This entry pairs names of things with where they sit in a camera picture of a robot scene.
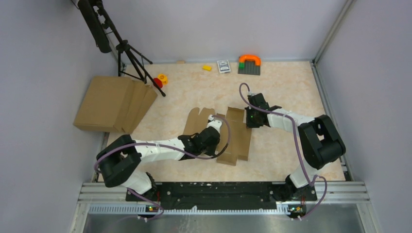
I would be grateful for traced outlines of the brown cardboard box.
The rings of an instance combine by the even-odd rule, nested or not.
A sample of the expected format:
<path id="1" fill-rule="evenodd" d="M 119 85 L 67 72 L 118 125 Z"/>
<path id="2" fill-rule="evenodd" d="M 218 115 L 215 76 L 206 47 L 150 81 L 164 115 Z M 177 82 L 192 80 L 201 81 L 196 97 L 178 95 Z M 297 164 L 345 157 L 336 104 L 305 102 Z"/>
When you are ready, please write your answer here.
<path id="1" fill-rule="evenodd" d="M 227 141 L 229 141 L 226 150 L 216 159 L 219 164 L 235 166 L 238 160 L 248 161 L 251 143 L 252 129 L 246 127 L 244 109 L 228 107 L 226 114 L 217 114 L 214 109 L 195 107 L 190 110 L 183 134 L 200 133 L 206 128 L 208 117 L 218 115 L 225 118 L 229 127 L 223 123 L 220 129 L 220 142 L 215 149 L 216 153 L 222 151 Z"/>

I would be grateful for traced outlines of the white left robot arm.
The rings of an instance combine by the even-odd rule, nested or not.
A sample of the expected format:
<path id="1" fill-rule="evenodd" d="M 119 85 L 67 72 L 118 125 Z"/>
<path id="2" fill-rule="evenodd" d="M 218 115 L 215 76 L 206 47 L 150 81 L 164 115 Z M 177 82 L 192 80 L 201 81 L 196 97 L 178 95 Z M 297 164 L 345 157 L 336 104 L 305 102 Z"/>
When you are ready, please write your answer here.
<path id="1" fill-rule="evenodd" d="M 134 140 L 125 134 L 96 156 L 94 169 L 103 176 L 106 187 L 122 186 L 148 201 L 154 198 L 157 187 L 152 175 L 141 171 L 140 165 L 163 160 L 213 159 L 217 157 L 220 138 L 220 130 L 214 126 L 160 141 Z"/>

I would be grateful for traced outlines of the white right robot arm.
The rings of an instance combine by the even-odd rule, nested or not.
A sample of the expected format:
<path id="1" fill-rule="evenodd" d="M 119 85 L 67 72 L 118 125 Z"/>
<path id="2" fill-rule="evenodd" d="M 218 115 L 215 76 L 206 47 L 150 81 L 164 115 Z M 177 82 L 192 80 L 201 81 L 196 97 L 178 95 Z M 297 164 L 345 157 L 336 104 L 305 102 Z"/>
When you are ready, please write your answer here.
<path id="1" fill-rule="evenodd" d="M 322 168 L 345 154 L 343 140 L 327 115 L 303 116 L 277 105 L 269 106 L 262 93 L 250 94 L 247 98 L 248 128 L 268 126 L 293 134 L 299 166 L 286 177 L 284 185 L 274 191 L 274 198 L 279 201 L 298 200 L 313 185 Z"/>

